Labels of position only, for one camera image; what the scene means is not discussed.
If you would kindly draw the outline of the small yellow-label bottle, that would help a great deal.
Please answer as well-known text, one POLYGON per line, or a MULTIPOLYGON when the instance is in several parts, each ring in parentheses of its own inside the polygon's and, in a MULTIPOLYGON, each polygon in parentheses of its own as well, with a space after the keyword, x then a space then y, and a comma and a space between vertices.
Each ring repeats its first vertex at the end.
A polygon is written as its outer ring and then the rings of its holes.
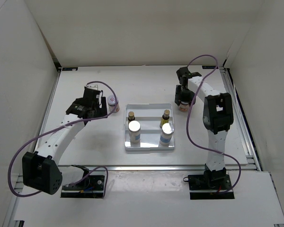
POLYGON ((170 115, 170 110, 169 109, 164 110, 164 113, 163 113, 161 121, 160 121, 160 127, 161 128, 164 124, 169 122, 169 115, 170 115))
POLYGON ((129 124, 130 122, 134 121, 134 120, 135 120, 134 112, 133 112, 133 111, 130 111, 130 112, 128 113, 128 124, 129 124))

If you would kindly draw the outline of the white silver-cap bottle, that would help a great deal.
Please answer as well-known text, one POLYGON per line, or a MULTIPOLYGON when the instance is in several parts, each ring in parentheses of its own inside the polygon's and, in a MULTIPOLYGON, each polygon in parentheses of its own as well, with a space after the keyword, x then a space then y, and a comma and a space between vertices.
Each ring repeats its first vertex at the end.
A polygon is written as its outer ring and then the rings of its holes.
POLYGON ((167 146, 171 141, 174 131, 175 131, 175 128, 173 124, 171 123, 163 124, 161 128, 161 134, 160 134, 160 144, 167 146))
POLYGON ((128 124, 129 137, 131 143, 138 143, 140 141, 141 125, 138 121, 131 121, 128 124))

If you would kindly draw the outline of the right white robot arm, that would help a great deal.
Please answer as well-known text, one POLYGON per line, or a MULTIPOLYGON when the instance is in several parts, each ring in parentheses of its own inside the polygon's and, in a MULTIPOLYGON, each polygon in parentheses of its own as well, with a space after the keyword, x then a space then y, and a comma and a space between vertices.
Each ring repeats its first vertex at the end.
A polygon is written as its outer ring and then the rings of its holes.
POLYGON ((214 189, 220 184, 218 174, 225 175, 225 140, 233 124, 232 99, 229 93, 217 91, 203 82, 202 75, 190 72, 188 67, 176 71, 179 85, 176 86, 175 103, 179 110, 187 111, 194 104, 194 97, 204 103, 203 123, 208 131, 208 153, 205 163, 206 175, 203 183, 208 189, 214 189))

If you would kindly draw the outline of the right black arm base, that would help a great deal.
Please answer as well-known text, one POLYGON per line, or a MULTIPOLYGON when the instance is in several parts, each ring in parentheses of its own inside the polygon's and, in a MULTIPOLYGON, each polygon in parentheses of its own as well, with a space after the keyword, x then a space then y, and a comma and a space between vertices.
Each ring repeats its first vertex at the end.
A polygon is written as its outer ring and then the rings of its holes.
POLYGON ((188 175, 183 178, 183 182, 189 185, 190 200, 233 200, 235 199, 230 176, 209 186, 203 175, 188 175))

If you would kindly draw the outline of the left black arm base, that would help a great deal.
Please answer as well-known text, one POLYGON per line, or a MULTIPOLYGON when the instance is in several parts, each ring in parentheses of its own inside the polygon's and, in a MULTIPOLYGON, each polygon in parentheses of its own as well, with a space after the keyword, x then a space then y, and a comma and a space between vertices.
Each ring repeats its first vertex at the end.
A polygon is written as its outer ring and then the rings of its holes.
POLYGON ((61 198, 103 199, 106 195, 108 169, 105 166, 90 170, 85 166, 71 165, 62 176, 61 198))

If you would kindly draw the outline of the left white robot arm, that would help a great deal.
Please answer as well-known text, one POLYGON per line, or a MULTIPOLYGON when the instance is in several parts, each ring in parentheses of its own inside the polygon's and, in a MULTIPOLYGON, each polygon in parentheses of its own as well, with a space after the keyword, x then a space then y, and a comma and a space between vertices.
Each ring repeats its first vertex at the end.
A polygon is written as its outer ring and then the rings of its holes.
POLYGON ((88 122, 106 117, 106 97, 103 92, 97 85, 86 85, 83 96, 73 101, 59 127, 48 133, 49 138, 44 144, 22 157, 24 185, 50 195, 65 185, 87 188, 90 183, 87 168, 72 165, 70 170, 62 172, 58 164, 67 147, 88 122))

